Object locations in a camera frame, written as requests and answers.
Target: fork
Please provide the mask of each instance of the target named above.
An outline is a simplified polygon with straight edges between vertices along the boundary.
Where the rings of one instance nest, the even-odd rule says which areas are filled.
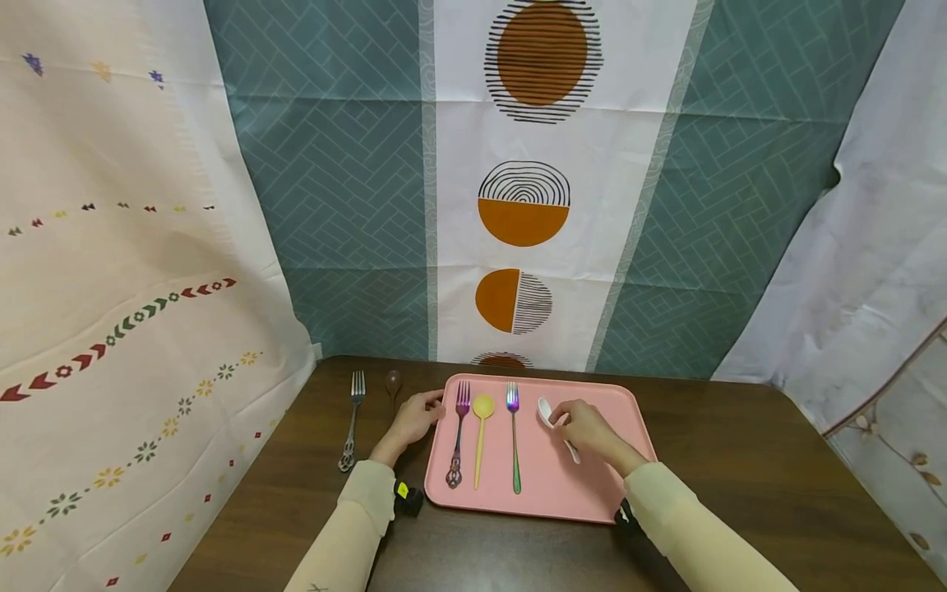
[[[516,383],[507,383],[507,409],[513,422],[513,492],[519,495],[523,488],[520,484],[520,456],[516,451],[516,412],[520,410],[520,387]]]
[[[460,421],[457,423],[457,443],[454,444],[454,455],[451,457],[451,468],[447,472],[447,486],[451,489],[457,489],[463,476],[460,474],[460,429],[464,426],[464,416],[471,410],[471,384],[470,381],[462,380],[457,385],[457,404],[455,411]]]
[[[342,458],[339,459],[339,471],[343,473],[348,473],[355,466],[355,414],[358,412],[358,406],[365,400],[365,372],[363,370],[352,372],[352,394],[349,399],[352,401],[352,421],[348,425],[346,447],[342,449]]]

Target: wooden table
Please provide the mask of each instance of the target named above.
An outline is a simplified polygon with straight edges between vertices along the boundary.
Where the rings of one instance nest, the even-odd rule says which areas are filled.
[[[800,590],[943,589],[795,406],[767,386],[336,357],[316,369],[172,592],[283,589],[346,480],[335,464],[348,432],[355,369],[366,372],[368,390],[357,458],[367,457],[387,429],[384,377],[391,369],[403,374],[399,402],[442,387],[458,372],[615,383],[637,397],[661,460]],[[397,467],[415,487],[424,479],[430,436]],[[614,531],[428,503],[418,518],[392,523],[368,589],[683,589],[646,544],[628,549]]]

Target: pink tray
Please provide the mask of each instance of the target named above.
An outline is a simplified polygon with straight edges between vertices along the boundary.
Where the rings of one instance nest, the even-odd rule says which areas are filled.
[[[480,419],[471,411],[464,419],[460,442],[463,480],[457,489],[447,486],[457,437],[457,384],[471,382],[472,399],[493,397],[495,409],[487,420],[480,465],[480,487],[474,490],[474,466]],[[507,381],[519,385],[520,410],[516,436],[522,491],[513,492],[513,436],[506,406]],[[580,453],[581,464],[572,462],[565,444],[543,425],[537,412],[539,398],[556,407],[562,401],[584,399],[599,408],[618,434],[650,460],[657,460],[634,395],[616,385],[571,383],[531,378],[456,374],[444,387],[447,417],[438,423],[424,490],[439,506],[545,516],[585,522],[611,523],[624,497],[621,477],[600,459]]]

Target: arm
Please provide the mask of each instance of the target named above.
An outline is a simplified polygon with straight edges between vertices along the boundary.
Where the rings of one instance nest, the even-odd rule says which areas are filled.
[[[368,460],[355,465],[335,511],[285,592],[365,590],[378,544],[395,518],[395,461],[444,417],[442,394],[442,390],[420,393],[402,405]]]
[[[549,419],[557,422],[566,414],[557,433],[626,475],[634,518],[693,592],[798,592],[666,466],[648,462],[622,440],[595,407],[563,403]]]

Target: curtain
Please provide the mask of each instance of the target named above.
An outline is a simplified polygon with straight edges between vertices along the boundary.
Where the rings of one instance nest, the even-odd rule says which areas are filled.
[[[184,0],[0,4],[0,588],[164,590],[313,368]]]
[[[941,3],[905,3],[836,158],[841,182],[714,374],[789,395],[945,582],[946,27]]]
[[[327,355],[709,378],[902,2],[205,5]]]

